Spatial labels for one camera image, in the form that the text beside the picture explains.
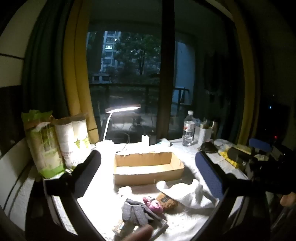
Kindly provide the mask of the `person's hand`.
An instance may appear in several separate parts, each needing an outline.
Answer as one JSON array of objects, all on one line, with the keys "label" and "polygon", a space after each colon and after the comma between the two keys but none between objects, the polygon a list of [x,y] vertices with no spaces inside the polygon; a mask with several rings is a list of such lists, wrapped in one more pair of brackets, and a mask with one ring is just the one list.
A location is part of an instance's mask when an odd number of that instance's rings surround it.
[{"label": "person's hand", "polygon": [[151,225],[142,226],[136,232],[129,234],[122,241],[147,241],[152,237],[153,230]]}]

